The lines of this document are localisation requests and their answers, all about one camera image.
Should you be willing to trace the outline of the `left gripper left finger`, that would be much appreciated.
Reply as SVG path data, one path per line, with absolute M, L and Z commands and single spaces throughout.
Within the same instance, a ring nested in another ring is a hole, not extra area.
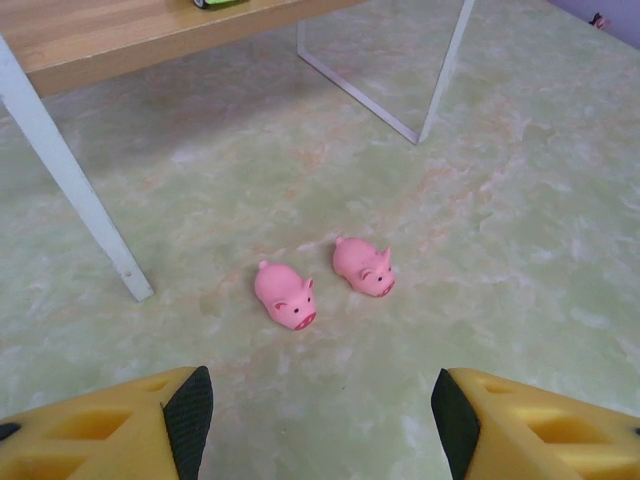
M 181 367 L 6 417 L 4 479 L 195 479 L 214 409 L 209 370 Z

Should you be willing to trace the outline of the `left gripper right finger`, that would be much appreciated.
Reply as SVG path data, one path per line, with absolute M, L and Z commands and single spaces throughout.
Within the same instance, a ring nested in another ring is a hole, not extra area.
M 455 479 L 639 476 L 631 415 L 470 368 L 439 372 L 431 408 Z

